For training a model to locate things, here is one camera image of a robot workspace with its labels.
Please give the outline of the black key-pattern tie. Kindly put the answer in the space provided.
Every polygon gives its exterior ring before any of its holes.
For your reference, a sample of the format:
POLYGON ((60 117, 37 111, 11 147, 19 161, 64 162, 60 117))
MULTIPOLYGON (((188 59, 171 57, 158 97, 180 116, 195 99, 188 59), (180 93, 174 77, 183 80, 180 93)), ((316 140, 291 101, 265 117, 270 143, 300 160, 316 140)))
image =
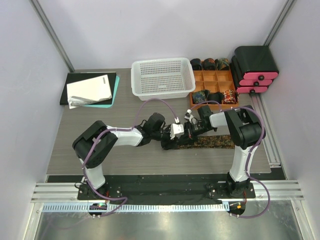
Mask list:
POLYGON ((230 135, 198 136, 194 144, 178 143, 178 150, 184 149, 234 149, 235 144, 230 135))

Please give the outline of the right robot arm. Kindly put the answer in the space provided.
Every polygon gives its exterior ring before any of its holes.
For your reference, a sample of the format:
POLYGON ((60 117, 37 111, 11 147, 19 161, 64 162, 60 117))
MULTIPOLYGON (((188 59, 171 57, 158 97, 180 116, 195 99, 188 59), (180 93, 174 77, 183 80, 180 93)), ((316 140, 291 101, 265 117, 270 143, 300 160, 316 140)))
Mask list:
POLYGON ((187 138, 195 141, 198 135, 210 130, 216 131, 223 126, 228 128, 234 144, 234 157, 226 182, 218 189, 231 198, 243 197, 250 188, 250 168, 254 154, 266 135, 261 117, 250 105, 219 113, 213 113, 208 106, 200 107, 197 111, 200 120, 192 115, 191 109, 184 116, 187 138))

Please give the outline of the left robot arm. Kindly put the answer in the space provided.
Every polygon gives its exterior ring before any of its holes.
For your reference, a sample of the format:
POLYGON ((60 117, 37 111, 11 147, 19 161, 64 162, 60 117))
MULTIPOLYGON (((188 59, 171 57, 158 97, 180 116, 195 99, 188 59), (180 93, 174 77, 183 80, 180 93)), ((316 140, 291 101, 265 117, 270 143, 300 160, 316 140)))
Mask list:
POLYGON ((72 143, 79 158, 86 181, 90 185, 89 194, 100 200, 107 192, 104 185, 102 162, 114 147, 141 147, 152 140, 160 141, 162 148, 173 143, 184 132, 184 126, 176 117, 174 123, 165 125, 165 118, 159 113, 131 128, 117 128, 105 125, 101 120, 94 122, 72 143))

